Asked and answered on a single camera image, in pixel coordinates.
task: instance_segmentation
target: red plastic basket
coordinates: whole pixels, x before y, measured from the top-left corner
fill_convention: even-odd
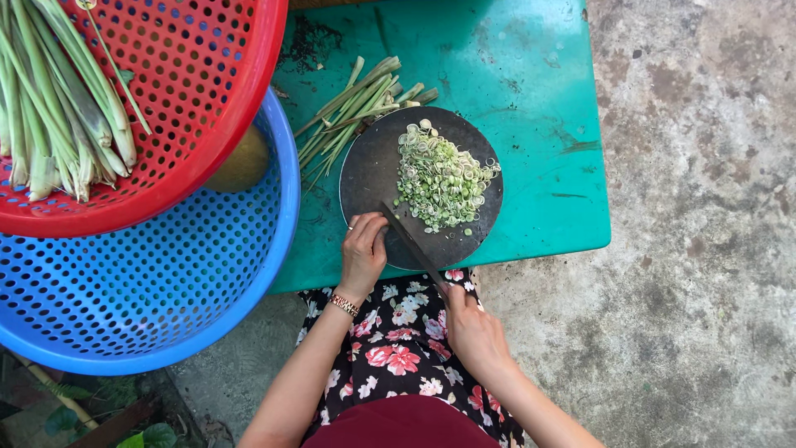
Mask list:
[[[61,0],[108,63],[88,15]],[[227,158],[254,119],[274,72],[287,0],[99,0],[92,14],[114,61],[135,72],[130,91],[152,128],[133,124],[139,164],[117,190],[93,185],[78,203],[64,193],[28,202],[0,170],[0,232],[38,238],[102,234],[145,221],[181,201]],[[135,114],[119,83],[131,122]]]

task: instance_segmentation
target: wristwatch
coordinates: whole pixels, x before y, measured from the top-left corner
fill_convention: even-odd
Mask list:
[[[333,304],[339,306],[340,308],[343,308],[345,310],[345,312],[350,314],[352,317],[356,317],[357,314],[359,314],[359,307],[358,306],[356,306],[353,303],[347,301],[346,299],[338,296],[337,294],[332,294],[332,297],[330,298],[330,301]]]

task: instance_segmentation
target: floral skirt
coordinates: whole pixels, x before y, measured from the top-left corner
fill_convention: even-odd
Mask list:
[[[470,269],[449,270],[444,277],[477,298],[478,282]],[[331,293],[331,288],[298,293],[310,311],[297,346]],[[406,394],[441,399],[501,446],[523,446],[525,442],[523,430],[511,414],[470,376],[448,345],[445,304],[427,274],[376,283],[343,340],[304,439],[352,406]]]

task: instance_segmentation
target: forearm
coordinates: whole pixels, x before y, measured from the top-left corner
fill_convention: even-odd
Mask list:
[[[238,446],[299,446],[353,318],[328,304],[268,388]]]
[[[604,448],[516,365],[495,369],[484,385],[540,448]]]

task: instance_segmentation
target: basket rim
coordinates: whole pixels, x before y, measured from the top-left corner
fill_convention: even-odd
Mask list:
[[[279,219],[276,221],[276,229],[272,239],[273,246],[269,248],[268,255],[265,257],[265,261],[252,283],[224,315],[213,321],[208,328],[204,328],[188,339],[156,352],[122,359],[108,356],[106,360],[84,360],[67,356],[63,353],[53,352],[29,344],[15,333],[9,331],[5,326],[0,326],[0,343],[12,352],[19,353],[37,364],[62,371],[82,375],[132,375],[183,361],[215,343],[235,328],[259,304],[260,299],[267,294],[268,288],[271,287],[274,279],[276,279],[279,269],[290,252],[299,220],[298,208],[301,198],[299,158],[290,124],[279,103],[279,98],[277,98],[272,89],[268,89],[261,107],[268,114],[269,123],[274,132],[274,140],[282,137],[282,140],[287,142],[287,145],[281,147],[278,151],[279,177],[282,180],[295,179],[295,182],[282,182],[279,199]]]
[[[191,153],[192,165],[199,167],[171,175],[159,181],[157,187],[139,195],[127,196],[124,201],[103,207],[99,213],[57,214],[46,218],[37,216],[7,215],[0,219],[0,232],[29,238],[78,238],[106,234],[115,230],[135,226],[177,205],[181,200],[198,190],[207,179],[232,154],[243,138],[261,105],[254,99],[265,98],[271,77],[279,59],[279,50],[287,23],[287,0],[275,0],[273,10],[261,10],[256,14],[253,29],[265,30],[262,39],[251,39],[248,51],[252,55],[246,65],[262,67],[239,84],[237,98],[251,98],[247,107],[227,107],[223,117],[225,123],[235,124],[228,131],[216,126],[209,133],[202,147],[220,147],[218,152],[201,151],[198,147]]]

